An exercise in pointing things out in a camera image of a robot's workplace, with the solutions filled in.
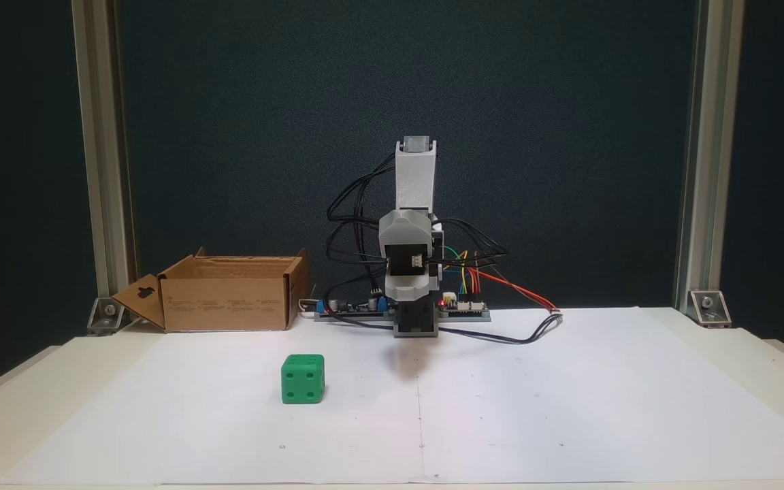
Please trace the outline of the grey pointed fixed gripper finger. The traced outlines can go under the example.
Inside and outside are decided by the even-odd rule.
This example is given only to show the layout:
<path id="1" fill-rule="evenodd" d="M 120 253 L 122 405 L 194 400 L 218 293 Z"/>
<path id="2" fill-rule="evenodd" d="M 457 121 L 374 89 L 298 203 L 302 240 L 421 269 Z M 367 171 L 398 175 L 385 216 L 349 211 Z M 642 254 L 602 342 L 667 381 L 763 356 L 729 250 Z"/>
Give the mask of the grey pointed fixed gripper finger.
<path id="1" fill-rule="evenodd" d="M 429 275 L 393 276 L 385 278 L 385 295 L 398 303 L 408 303 L 435 291 L 435 277 Z"/>

